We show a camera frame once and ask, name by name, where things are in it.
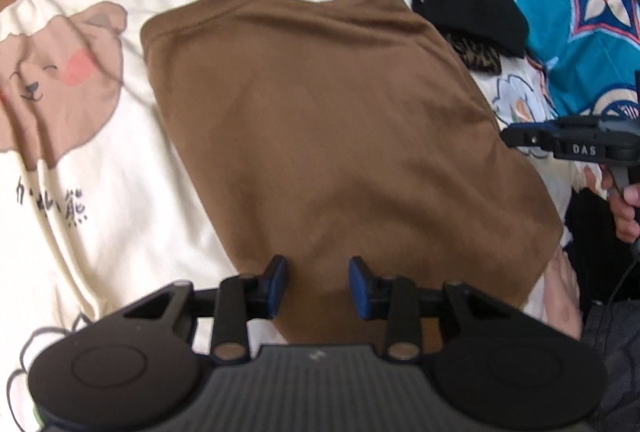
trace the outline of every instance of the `circular knob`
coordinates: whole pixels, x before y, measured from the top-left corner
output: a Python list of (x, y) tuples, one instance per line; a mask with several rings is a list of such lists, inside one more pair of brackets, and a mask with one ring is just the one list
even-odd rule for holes
[(156, 320), (118, 319), (50, 346), (33, 362), (28, 383), (48, 424), (109, 432), (165, 419), (198, 379), (197, 355), (171, 330)]
[(449, 342), (434, 362), (441, 395), (463, 414), (508, 430), (555, 430), (587, 417), (606, 384), (604, 366), (564, 336)]

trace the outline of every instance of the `brown cloth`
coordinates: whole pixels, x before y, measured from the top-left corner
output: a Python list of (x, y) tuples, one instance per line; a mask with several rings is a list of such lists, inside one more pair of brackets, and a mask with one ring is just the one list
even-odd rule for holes
[[(520, 306), (562, 224), (453, 49), (402, 0), (200, 0), (143, 27), (164, 128), (239, 272), (275, 254), (290, 342), (382, 342), (347, 266)], [(438, 343), (434, 327), (428, 348)]]

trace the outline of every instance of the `chinese characters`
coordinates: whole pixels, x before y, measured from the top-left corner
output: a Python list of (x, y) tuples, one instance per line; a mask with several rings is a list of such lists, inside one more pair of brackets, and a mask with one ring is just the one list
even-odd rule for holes
[(49, 217), (49, 213), (52, 210), (57, 210), (59, 214), (64, 215), (66, 225), (69, 228), (71, 226), (77, 228), (78, 224), (82, 224), (88, 219), (82, 199), (82, 189), (79, 188), (67, 190), (65, 199), (59, 202), (48, 190), (36, 192), (32, 188), (28, 189), (22, 182), (22, 176), (20, 176), (15, 187), (15, 197), (20, 206), (23, 206), (25, 202), (29, 202), (29, 199), (31, 199), (31, 202), (38, 207), (38, 211), (43, 212), (47, 217)]

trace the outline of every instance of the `blue patterned fabric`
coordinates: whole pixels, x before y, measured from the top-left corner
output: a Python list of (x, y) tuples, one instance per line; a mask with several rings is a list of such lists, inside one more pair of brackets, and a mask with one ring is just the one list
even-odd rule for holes
[(527, 49), (545, 67), (557, 116), (638, 117), (638, 0), (515, 0), (529, 22)]

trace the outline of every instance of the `leopard print fabric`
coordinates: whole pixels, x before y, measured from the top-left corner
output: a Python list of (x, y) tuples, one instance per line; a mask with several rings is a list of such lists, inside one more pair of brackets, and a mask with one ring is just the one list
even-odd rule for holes
[(500, 53), (493, 47), (461, 34), (443, 33), (445, 40), (470, 71), (501, 75)]

